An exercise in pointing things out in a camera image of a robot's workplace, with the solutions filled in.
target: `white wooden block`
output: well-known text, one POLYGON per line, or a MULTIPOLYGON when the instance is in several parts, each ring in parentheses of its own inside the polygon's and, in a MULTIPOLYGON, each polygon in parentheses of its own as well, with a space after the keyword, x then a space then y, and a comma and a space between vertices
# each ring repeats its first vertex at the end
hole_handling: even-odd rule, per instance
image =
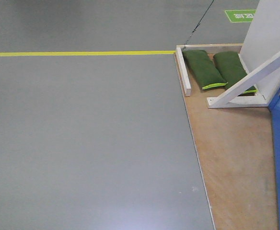
POLYGON ((235 97, 230 102, 215 107, 217 97, 208 97, 208 108, 238 108, 238 107, 267 107, 267 101, 263 95, 235 97))
POLYGON ((191 84, 189 81, 189 76, 187 73, 187 69, 186 69, 186 65, 185 65, 185 61, 183 58, 183 53, 182 53, 181 48, 179 48, 179 47, 176 48, 175 55, 176 55, 177 65, 179 68, 181 82, 183 84, 185 96, 190 96, 191 95, 191 84))

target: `green sign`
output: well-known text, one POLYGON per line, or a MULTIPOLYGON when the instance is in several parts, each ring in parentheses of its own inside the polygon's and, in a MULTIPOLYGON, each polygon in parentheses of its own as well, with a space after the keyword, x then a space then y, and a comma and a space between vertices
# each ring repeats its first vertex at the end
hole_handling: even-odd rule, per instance
POLYGON ((225 11, 226 16, 232 23, 250 23, 256 10, 231 10, 225 11))

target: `gray floor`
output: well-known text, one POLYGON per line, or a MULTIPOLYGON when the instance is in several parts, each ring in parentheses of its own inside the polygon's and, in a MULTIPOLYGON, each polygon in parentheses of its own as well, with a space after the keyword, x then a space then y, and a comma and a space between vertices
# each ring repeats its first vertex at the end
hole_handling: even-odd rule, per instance
MULTIPOLYGON (((0 0, 0 52, 173 50, 211 0, 0 0)), ((224 10, 258 0, 216 0, 191 44, 242 43, 249 23, 224 10)))
POLYGON ((12 229, 213 229, 172 56, 0 58, 12 229))
MULTIPOLYGON (((173 50, 210 1, 0 0, 0 52, 173 50)), ((236 43, 216 1, 190 43, 236 43)), ((212 230, 172 55, 0 57, 0 230, 212 230)))

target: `black cable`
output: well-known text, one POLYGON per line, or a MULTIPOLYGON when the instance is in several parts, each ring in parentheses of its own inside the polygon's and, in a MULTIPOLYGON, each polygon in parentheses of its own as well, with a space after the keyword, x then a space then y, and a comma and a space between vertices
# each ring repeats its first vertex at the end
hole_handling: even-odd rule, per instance
POLYGON ((199 20, 197 26, 196 26, 196 27, 193 29, 193 31, 191 32, 190 37, 189 37, 189 38, 187 39, 187 41, 184 43, 184 48, 183 48, 183 49, 186 48, 187 43, 189 42, 189 40, 191 39, 192 35, 194 34, 194 32, 195 32, 195 31, 197 30, 197 28, 199 27, 199 25, 201 24, 201 21, 202 21, 203 18, 205 17, 207 11, 210 9, 210 7, 211 7, 211 5, 213 4, 214 1, 215 1, 215 0, 212 0, 212 1, 211 1, 209 7, 206 9, 205 13, 203 14, 203 16, 201 17, 201 19, 199 20))

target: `plywood platform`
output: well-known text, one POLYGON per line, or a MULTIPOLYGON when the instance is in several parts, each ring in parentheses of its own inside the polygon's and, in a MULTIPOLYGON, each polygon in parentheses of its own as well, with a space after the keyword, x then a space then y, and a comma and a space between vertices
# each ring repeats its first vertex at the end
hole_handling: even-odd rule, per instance
POLYGON ((267 108, 208 109, 191 77, 185 97, 217 230, 277 230, 271 117, 267 108))

